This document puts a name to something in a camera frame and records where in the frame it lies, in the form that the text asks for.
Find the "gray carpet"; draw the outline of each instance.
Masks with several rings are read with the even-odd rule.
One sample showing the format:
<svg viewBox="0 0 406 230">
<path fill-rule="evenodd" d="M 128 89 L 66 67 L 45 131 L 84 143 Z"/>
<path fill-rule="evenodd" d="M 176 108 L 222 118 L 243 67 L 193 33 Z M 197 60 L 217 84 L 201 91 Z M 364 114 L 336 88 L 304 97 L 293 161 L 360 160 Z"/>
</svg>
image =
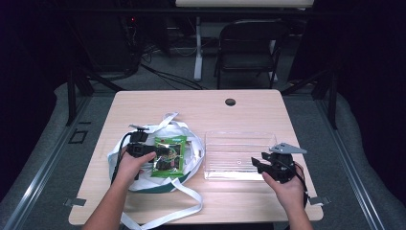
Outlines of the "gray carpet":
<svg viewBox="0 0 406 230">
<path fill-rule="evenodd" d="M 297 40 L 292 39 L 290 42 L 291 49 L 287 49 L 282 53 L 281 65 L 278 71 L 279 82 L 275 84 L 275 88 L 280 90 L 288 85 L 286 78 L 297 46 Z M 209 89 L 215 89 L 215 78 L 213 78 L 214 59 L 213 52 L 208 49 L 205 52 L 203 62 L 203 80 L 199 84 Z M 155 53 L 152 55 L 150 63 L 146 61 L 144 63 L 157 70 L 171 72 L 192 80 L 194 55 L 173 55 L 172 58 L 167 58 L 160 53 Z M 166 81 L 143 68 L 140 68 L 137 74 L 130 78 L 114 80 L 114 82 L 129 90 L 168 90 L 173 89 L 173 87 L 189 89 L 177 83 L 169 85 Z M 65 198 L 76 197 L 114 97 L 114 93 L 105 86 L 97 82 L 92 83 L 96 93 L 91 98 L 83 98 L 78 95 L 79 101 L 82 101 L 80 105 L 85 108 L 72 125 L 70 132 L 66 134 L 67 138 L 62 139 L 63 145 L 60 148 L 62 154 L 57 159 L 52 175 L 35 201 L 34 206 L 29 210 L 29 214 L 23 221 L 22 229 L 79 228 L 72 226 L 68 222 L 71 208 L 64 206 L 63 202 Z M 266 87 L 266 76 L 259 76 L 257 79 L 249 80 L 231 80 L 231 77 L 227 79 L 227 76 L 224 78 L 224 88 Z M 59 87 L 56 94 L 58 103 L 48 126 L 44 130 L 23 172 L 0 205 L 2 228 L 6 226 L 12 212 L 27 191 L 42 163 L 54 151 L 60 136 L 66 133 L 67 129 L 64 126 L 68 115 L 66 85 Z M 311 100 L 306 89 L 283 99 L 301 147 L 309 152 L 305 156 L 305 160 L 316 191 L 319 196 L 328 196 L 332 201 L 323 208 L 325 212 L 324 218 L 313 222 L 315 229 L 370 229 L 355 192 L 349 183 L 347 175 L 344 173 L 343 164 L 339 157 L 340 152 L 329 133 L 327 123 L 323 119 L 325 115 L 318 108 L 317 102 Z M 357 123 L 350 113 L 347 102 L 339 97 L 337 103 L 337 126 L 340 135 L 349 150 L 351 158 L 354 160 L 354 165 L 359 170 L 363 181 L 365 181 L 365 186 L 370 192 L 372 202 L 375 204 L 385 228 L 405 229 L 406 212 L 404 206 L 386 190 L 379 177 L 369 166 L 362 151 Z M 73 135 L 72 132 L 76 128 L 77 131 L 87 131 L 84 141 L 82 144 L 69 144 L 69 139 Z M 278 230 L 283 229 L 285 226 L 286 223 L 275 223 L 275 229 Z M 270 226 L 266 224 L 245 227 L 270 229 Z"/>
</svg>

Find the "green package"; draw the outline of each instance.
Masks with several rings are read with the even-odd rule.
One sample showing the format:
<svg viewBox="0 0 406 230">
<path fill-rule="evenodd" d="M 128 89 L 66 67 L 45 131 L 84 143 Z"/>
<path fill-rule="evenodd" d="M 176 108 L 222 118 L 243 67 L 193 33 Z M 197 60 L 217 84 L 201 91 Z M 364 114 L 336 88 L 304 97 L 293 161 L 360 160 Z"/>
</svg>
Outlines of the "green package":
<svg viewBox="0 0 406 230">
<path fill-rule="evenodd" d="M 186 136 L 170 138 L 155 137 L 155 147 L 157 147 L 158 150 L 156 151 L 156 157 L 153 162 L 151 176 L 164 178 L 183 176 L 186 140 Z"/>
</svg>

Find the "dark background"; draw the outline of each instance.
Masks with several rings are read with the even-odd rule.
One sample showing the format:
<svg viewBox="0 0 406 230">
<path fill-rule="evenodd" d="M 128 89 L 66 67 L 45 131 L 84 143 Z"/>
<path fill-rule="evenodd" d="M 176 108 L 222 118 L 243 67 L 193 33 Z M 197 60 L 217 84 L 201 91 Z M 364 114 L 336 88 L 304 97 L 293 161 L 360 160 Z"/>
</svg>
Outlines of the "dark background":
<svg viewBox="0 0 406 230">
<path fill-rule="evenodd" d="M 44 13 L 39 6 L 47 2 L 38 2 L 2 1 L 0 6 L 2 198 L 48 123 L 54 90 L 78 64 L 94 67 L 66 21 Z M 314 11 L 358 16 L 308 21 L 289 78 L 309 78 L 338 57 L 339 93 L 357 119 L 366 156 L 406 203 L 406 20 L 400 2 L 316 1 Z"/>
</svg>

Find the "black electronic device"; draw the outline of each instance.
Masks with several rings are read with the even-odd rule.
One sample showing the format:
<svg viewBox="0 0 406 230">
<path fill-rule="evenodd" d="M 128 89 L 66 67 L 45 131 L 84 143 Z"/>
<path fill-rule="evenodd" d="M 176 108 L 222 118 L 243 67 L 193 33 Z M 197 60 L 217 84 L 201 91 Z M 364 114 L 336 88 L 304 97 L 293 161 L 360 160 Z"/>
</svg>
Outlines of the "black electronic device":
<svg viewBox="0 0 406 230">
<path fill-rule="evenodd" d="M 258 173 L 266 172 L 276 181 L 285 183 L 290 181 L 296 175 L 296 166 L 293 161 L 292 153 L 307 153 L 286 143 L 280 143 L 270 148 L 272 153 L 262 152 L 262 159 L 270 162 L 270 165 L 261 163 L 258 159 L 251 157 L 253 166 L 257 167 Z"/>
<path fill-rule="evenodd" d="M 271 164 L 263 164 L 254 157 L 251 157 L 252 163 L 258 169 L 258 173 L 266 172 L 274 180 L 285 183 L 291 180 L 296 174 L 295 163 L 291 154 L 281 153 L 262 153 L 262 159 L 269 161 Z"/>
<path fill-rule="evenodd" d="M 155 147 L 155 146 L 149 146 L 145 144 L 145 141 L 148 138 L 148 134 L 145 132 L 147 130 L 144 127 L 140 126 L 131 126 L 137 128 L 136 131 L 133 132 L 128 132 L 122 139 L 122 142 L 120 143 L 119 147 L 119 152 L 117 156 L 117 164 L 116 168 L 114 169 L 113 176 L 111 179 L 111 183 L 113 183 L 114 179 L 116 178 L 117 171 L 119 170 L 120 162 L 122 161 L 122 148 L 123 148 L 123 143 L 124 140 L 127 136 L 129 136 L 129 143 L 126 146 L 126 152 L 130 154 L 133 157 L 142 157 L 150 152 L 155 151 L 157 154 L 158 153 L 163 153 L 163 154 L 168 154 L 169 153 L 169 148 L 165 147 Z"/>
</svg>

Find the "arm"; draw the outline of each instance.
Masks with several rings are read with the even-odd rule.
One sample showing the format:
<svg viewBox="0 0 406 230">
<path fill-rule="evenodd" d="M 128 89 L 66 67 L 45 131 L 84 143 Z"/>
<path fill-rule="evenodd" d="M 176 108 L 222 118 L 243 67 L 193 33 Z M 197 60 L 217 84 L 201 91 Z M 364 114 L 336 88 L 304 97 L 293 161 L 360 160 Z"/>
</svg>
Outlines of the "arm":
<svg viewBox="0 0 406 230">
<path fill-rule="evenodd" d="M 154 157 L 155 152 L 139 158 L 134 158 L 125 152 L 113 184 L 82 229 L 118 229 L 128 187 L 134 181 L 141 166 Z"/>
<path fill-rule="evenodd" d="M 299 166 L 296 166 L 296 172 L 302 174 Z M 290 229 L 311 230 L 310 220 L 304 207 L 304 187 L 298 177 L 281 184 L 275 181 L 268 173 L 263 172 L 262 177 L 265 182 L 275 191 L 278 201 L 281 203 L 289 220 Z"/>
</svg>

